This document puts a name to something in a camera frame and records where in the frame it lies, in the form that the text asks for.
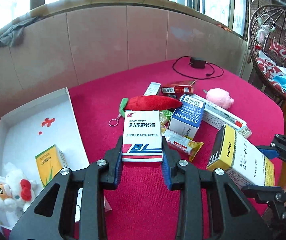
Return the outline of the long white red box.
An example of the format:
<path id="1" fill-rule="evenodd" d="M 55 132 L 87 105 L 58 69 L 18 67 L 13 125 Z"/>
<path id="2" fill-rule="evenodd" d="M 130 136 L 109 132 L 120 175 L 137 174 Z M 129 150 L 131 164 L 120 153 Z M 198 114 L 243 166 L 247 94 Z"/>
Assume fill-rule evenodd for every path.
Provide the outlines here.
<path id="1" fill-rule="evenodd" d="M 216 129 L 220 129 L 225 124 L 231 126 L 243 137 L 249 138 L 252 135 L 252 131 L 247 126 L 247 122 L 227 110 L 209 102 L 208 100 L 198 96 L 192 95 L 193 98 L 198 99 L 205 103 L 204 113 L 202 120 Z"/>

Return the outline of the green snack packet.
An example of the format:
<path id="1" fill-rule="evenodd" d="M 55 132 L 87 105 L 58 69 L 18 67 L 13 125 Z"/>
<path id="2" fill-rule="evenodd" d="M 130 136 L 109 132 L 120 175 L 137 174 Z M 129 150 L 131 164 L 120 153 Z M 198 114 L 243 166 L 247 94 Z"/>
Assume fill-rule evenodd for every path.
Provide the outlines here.
<path id="1" fill-rule="evenodd" d="M 171 119 L 172 114 L 173 114 L 173 112 L 171 112 L 170 110 L 167 110 L 167 109 L 159 111 L 161 126 L 166 126 L 168 124 L 168 122 Z"/>

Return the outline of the red chili plush keychain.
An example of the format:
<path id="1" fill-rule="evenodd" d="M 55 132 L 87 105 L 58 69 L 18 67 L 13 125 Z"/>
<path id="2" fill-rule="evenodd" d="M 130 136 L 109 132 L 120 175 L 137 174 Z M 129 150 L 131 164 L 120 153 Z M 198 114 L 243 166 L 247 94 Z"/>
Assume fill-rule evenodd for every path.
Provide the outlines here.
<path id="1" fill-rule="evenodd" d="M 161 95 L 141 95 L 133 98 L 123 98 L 119 104 L 117 118 L 109 121 L 110 127 L 115 127 L 121 117 L 125 117 L 125 111 L 164 111 L 182 107 L 183 103 L 177 99 Z"/>

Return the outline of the black power adapter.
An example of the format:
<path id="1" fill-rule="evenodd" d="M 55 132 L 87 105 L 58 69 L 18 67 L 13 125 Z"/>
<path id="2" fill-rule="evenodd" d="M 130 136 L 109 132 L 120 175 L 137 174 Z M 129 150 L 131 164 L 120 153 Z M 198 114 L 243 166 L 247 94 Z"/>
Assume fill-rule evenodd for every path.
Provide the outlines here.
<path id="1" fill-rule="evenodd" d="M 206 61 L 196 57 L 190 57 L 189 65 L 194 69 L 204 69 Z"/>

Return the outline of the wicker hanging chair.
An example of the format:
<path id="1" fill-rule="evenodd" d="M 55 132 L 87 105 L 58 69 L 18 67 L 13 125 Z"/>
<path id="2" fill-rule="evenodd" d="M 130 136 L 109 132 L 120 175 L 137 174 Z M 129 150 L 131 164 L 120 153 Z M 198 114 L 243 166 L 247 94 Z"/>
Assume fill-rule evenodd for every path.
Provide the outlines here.
<path id="1" fill-rule="evenodd" d="M 250 19 L 248 41 L 256 74 L 275 98 L 286 101 L 263 77 L 256 62 L 259 51 L 254 48 L 256 44 L 261 45 L 268 57 L 278 66 L 286 68 L 286 6 L 269 4 L 256 9 Z"/>

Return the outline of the white red blue medicine box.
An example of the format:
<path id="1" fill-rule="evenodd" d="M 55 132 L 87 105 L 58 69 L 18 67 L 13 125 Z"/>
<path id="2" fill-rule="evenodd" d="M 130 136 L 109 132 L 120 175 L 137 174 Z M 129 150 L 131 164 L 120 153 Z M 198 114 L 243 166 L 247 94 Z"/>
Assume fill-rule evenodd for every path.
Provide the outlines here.
<path id="1" fill-rule="evenodd" d="M 163 161 L 159 111 L 125 111 L 122 161 Z"/>

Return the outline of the yellow green box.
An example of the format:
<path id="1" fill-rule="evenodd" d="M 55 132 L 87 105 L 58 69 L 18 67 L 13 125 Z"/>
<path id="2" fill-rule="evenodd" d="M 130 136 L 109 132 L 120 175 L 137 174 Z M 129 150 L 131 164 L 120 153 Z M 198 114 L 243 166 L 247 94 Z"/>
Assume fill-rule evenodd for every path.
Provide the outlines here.
<path id="1" fill-rule="evenodd" d="M 64 154 L 57 145 L 53 145 L 35 157 L 42 187 L 45 187 L 54 176 L 67 167 Z"/>

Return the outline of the white plush toy red bow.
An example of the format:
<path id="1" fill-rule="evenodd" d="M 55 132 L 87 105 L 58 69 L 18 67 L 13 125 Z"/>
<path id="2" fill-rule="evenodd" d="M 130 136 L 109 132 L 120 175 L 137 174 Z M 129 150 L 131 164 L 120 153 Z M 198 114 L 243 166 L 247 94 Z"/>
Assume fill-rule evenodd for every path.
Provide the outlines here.
<path id="1" fill-rule="evenodd" d="M 6 163 L 6 176 L 0 176 L 0 210 L 14 212 L 17 209 L 27 210 L 36 198 L 38 184 L 27 179 L 22 169 L 12 163 Z"/>

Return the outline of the small white green box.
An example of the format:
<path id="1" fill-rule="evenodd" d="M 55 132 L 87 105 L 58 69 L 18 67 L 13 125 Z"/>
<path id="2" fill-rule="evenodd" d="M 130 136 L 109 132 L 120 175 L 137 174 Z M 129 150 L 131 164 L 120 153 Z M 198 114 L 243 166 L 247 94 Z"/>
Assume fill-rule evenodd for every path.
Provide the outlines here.
<path id="1" fill-rule="evenodd" d="M 161 87 L 161 83 L 151 82 L 148 88 L 146 89 L 144 96 L 159 95 L 160 87 Z"/>

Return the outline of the yellow white Merck box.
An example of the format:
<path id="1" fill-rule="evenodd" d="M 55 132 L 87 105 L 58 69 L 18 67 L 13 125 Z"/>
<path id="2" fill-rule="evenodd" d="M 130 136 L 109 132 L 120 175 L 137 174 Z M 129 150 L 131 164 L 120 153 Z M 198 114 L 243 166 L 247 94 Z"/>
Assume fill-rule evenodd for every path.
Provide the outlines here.
<path id="1" fill-rule="evenodd" d="M 206 169 L 222 169 L 241 189 L 247 185 L 274 186 L 274 164 L 229 125 L 216 133 Z"/>

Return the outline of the grey cloth on ledge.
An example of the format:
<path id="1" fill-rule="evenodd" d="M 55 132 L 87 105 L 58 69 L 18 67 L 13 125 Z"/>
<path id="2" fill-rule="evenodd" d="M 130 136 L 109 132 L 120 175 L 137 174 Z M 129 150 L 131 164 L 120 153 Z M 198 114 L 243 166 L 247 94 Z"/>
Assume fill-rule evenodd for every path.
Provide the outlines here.
<path id="1" fill-rule="evenodd" d="M 36 16 L 12 25 L 0 36 L 0 47 L 15 47 L 22 44 L 24 29 L 41 19 L 41 17 Z"/>

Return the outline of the yellow snack bar wrapper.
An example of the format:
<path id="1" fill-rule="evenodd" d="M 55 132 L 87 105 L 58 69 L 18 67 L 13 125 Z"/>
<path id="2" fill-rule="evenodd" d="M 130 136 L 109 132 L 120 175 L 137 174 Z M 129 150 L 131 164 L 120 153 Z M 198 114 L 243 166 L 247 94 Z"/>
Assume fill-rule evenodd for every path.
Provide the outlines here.
<path id="1" fill-rule="evenodd" d="M 165 126 L 161 127 L 161 134 L 166 138 L 166 141 L 171 148 L 187 154 L 189 156 L 190 163 L 204 145 L 203 142 L 190 140 L 187 137 L 169 130 Z"/>

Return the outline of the red cigarette box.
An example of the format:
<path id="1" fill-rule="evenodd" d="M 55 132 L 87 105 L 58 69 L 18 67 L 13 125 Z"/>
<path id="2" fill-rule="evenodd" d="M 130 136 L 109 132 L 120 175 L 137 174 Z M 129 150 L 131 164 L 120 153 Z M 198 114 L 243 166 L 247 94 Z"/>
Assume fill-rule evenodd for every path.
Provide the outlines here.
<path id="1" fill-rule="evenodd" d="M 161 85 L 163 94 L 192 94 L 196 80 L 176 81 Z"/>

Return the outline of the pink fluffy plush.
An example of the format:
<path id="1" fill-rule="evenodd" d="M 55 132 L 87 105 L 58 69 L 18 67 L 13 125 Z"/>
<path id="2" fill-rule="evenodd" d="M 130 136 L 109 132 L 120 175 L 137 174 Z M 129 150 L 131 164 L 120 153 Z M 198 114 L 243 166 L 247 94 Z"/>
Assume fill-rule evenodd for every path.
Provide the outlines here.
<path id="1" fill-rule="evenodd" d="M 218 105 L 223 109 L 229 109 L 234 104 L 234 99 L 230 97 L 228 91 L 221 88 L 212 88 L 208 91 L 204 90 L 206 100 Z"/>

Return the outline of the white cardboard tray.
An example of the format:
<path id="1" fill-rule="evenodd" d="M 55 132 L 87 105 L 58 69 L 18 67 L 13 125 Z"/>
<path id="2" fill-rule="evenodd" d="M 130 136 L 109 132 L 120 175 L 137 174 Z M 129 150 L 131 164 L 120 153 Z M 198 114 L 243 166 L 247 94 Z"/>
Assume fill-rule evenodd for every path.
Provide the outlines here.
<path id="1" fill-rule="evenodd" d="M 41 96 L 1 118 L 0 176 L 7 174 L 4 165 L 12 163 L 36 181 L 36 193 L 40 193 L 35 158 L 53 145 L 63 152 L 71 170 L 89 166 L 67 88 Z"/>

